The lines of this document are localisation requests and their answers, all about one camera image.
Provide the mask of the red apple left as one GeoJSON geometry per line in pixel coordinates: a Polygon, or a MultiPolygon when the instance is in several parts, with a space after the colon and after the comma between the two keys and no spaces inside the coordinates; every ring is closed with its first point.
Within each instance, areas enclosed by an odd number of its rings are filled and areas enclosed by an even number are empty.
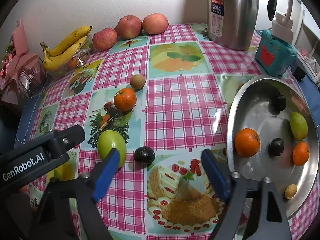
{"type": "Polygon", "coordinates": [[[112,28],[105,28],[93,35],[93,47],[100,51],[112,48],[118,41],[118,34],[112,28]]]}

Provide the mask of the green fruit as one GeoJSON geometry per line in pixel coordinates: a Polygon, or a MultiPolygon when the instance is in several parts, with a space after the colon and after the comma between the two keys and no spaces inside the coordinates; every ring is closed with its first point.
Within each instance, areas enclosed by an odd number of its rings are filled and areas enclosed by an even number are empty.
{"type": "Polygon", "coordinates": [[[116,131],[103,131],[97,143],[97,151],[100,159],[105,159],[112,149],[116,149],[119,151],[120,161],[118,167],[121,168],[126,160],[126,142],[123,137],[116,131]]]}
{"type": "Polygon", "coordinates": [[[308,135],[308,124],[306,119],[298,112],[290,113],[290,127],[293,136],[298,141],[302,141],[308,135]]]}

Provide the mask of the brown kiwi fruit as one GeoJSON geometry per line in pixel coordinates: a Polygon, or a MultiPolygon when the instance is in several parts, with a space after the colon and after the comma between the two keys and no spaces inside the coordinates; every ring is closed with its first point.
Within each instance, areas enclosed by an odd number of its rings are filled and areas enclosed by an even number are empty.
{"type": "Polygon", "coordinates": [[[140,90],[145,86],[145,77],[139,74],[133,75],[130,78],[130,86],[136,90],[140,90]]]}

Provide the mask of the red apple middle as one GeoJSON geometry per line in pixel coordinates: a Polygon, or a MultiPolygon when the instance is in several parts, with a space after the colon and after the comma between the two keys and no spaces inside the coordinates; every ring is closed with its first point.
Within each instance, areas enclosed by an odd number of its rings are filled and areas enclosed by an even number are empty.
{"type": "Polygon", "coordinates": [[[139,36],[142,32],[142,21],[133,15],[122,17],[114,28],[117,34],[125,40],[139,36]]]}

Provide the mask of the red apple right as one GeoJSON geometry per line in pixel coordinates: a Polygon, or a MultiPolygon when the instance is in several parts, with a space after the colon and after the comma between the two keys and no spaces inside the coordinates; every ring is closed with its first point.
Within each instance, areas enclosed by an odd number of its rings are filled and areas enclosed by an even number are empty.
{"type": "Polygon", "coordinates": [[[150,35],[157,35],[165,32],[169,26],[168,19],[160,14],[154,13],[144,18],[143,30],[150,35]]]}

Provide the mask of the red apple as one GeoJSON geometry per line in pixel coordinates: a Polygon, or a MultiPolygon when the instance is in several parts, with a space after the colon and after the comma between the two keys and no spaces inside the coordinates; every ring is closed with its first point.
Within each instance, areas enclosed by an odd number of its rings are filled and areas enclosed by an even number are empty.
{"type": "Polygon", "coordinates": [[[125,40],[139,36],[142,32],[142,21],[133,15],[122,17],[114,28],[117,34],[125,40]]]}
{"type": "Polygon", "coordinates": [[[154,13],[144,18],[143,30],[150,35],[157,35],[165,32],[169,26],[168,19],[160,14],[154,13]]]}
{"type": "Polygon", "coordinates": [[[118,34],[112,28],[105,28],[93,35],[93,47],[100,51],[112,48],[118,41],[118,34]]]}

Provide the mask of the orange mandarin with stem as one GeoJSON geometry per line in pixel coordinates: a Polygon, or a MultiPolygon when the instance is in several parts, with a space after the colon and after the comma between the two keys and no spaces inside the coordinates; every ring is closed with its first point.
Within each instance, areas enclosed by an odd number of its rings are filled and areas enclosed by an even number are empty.
{"type": "Polygon", "coordinates": [[[235,136],[234,146],[238,155],[250,158],[260,150],[260,137],[255,130],[244,128],[235,136]]]}

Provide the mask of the yellow banana bunch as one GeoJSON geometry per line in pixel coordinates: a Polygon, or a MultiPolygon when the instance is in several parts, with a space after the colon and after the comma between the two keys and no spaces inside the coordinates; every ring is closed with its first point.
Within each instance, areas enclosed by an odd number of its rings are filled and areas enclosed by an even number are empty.
{"type": "Polygon", "coordinates": [[[69,35],[67,35],[55,48],[49,47],[41,42],[40,46],[43,49],[43,66],[47,71],[55,71],[59,67],[65,65],[75,56],[80,49],[85,45],[92,26],[85,25],[79,27],[69,35]]]}

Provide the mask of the large steel bowl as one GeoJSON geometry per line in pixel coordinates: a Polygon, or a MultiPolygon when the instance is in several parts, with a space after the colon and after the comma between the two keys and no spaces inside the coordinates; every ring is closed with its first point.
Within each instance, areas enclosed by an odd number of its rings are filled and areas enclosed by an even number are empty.
{"type": "Polygon", "coordinates": [[[280,195],[288,218],[306,202],[316,181],[319,165],[319,139],[308,105],[289,85],[275,77],[254,77],[241,86],[229,111],[227,126],[229,170],[251,180],[269,177],[280,195]],[[300,113],[308,125],[304,142],[308,161],[297,166],[292,154],[298,140],[290,126],[290,114],[300,113]],[[240,156],[235,136],[250,128],[259,135],[259,150],[251,157],[240,156]]]}

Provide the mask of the pink flower bouquet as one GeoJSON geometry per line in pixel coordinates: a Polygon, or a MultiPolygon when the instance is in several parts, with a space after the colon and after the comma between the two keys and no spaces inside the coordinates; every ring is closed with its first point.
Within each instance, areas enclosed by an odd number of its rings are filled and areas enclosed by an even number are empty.
{"type": "Polygon", "coordinates": [[[1,100],[12,105],[22,97],[33,98],[47,81],[39,55],[30,53],[23,21],[17,21],[1,57],[1,100]]]}

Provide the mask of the pink checked fruit tablecloth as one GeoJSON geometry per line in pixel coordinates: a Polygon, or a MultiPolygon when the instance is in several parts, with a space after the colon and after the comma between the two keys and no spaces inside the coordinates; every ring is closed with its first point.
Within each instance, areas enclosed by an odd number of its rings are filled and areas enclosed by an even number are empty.
{"type": "Polygon", "coordinates": [[[227,122],[235,94],[264,74],[255,60],[261,38],[254,34],[249,49],[237,51],[210,41],[206,29],[205,24],[171,25],[160,35],[141,35],[107,51],[94,51],[83,67],[51,81],[24,109],[18,144],[50,128],[84,128],[84,142],[58,169],[64,178],[75,178],[98,162],[96,144],[103,131],[122,135],[125,164],[98,204],[105,224],[121,239],[203,239],[217,223],[213,210],[203,220],[163,217],[162,210],[174,198],[172,189],[154,195],[149,190],[152,168],[139,168],[133,160],[135,149],[148,146],[156,154],[152,167],[164,167],[199,187],[204,178],[202,149],[211,148],[226,161],[227,122]],[[146,80],[140,90],[130,86],[136,74],[146,80]],[[113,101],[123,88],[131,88],[137,97],[127,112],[113,101]]]}

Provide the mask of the dark plum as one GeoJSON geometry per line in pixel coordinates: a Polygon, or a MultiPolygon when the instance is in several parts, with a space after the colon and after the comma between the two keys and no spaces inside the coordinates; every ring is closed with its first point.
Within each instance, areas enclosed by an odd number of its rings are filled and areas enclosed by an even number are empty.
{"type": "Polygon", "coordinates": [[[271,106],[276,113],[280,113],[286,108],[286,97],[283,94],[274,96],[271,100],[271,106]]]}
{"type": "Polygon", "coordinates": [[[148,146],[139,147],[134,152],[134,160],[143,165],[150,165],[155,160],[155,152],[148,146]]]}
{"type": "Polygon", "coordinates": [[[284,141],[281,138],[273,139],[268,145],[268,153],[271,157],[279,157],[284,152],[284,141]]]}

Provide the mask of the black power adapter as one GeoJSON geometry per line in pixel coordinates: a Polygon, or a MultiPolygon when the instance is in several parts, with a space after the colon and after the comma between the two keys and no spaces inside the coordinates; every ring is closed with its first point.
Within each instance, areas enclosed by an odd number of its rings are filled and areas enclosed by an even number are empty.
{"type": "Polygon", "coordinates": [[[298,82],[303,81],[304,77],[306,76],[306,72],[300,68],[299,66],[293,71],[292,75],[298,82]]]}

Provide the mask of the clear plastic fruit tray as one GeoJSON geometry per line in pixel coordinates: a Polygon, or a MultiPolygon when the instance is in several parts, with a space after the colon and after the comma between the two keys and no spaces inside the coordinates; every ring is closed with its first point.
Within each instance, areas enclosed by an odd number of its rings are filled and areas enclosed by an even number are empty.
{"type": "Polygon", "coordinates": [[[86,42],[75,55],[70,57],[64,64],[59,65],[54,70],[47,70],[47,74],[55,79],[60,79],[67,74],[85,65],[93,50],[92,42],[86,42]]]}

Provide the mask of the small yellow fruit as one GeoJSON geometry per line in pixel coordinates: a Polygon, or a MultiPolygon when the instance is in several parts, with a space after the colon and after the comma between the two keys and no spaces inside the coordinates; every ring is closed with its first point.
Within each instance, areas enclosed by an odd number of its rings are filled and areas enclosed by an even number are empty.
{"type": "Polygon", "coordinates": [[[298,191],[298,187],[296,184],[290,184],[284,191],[284,197],[286,199],[291,199],[295,196],[298,191]]]}

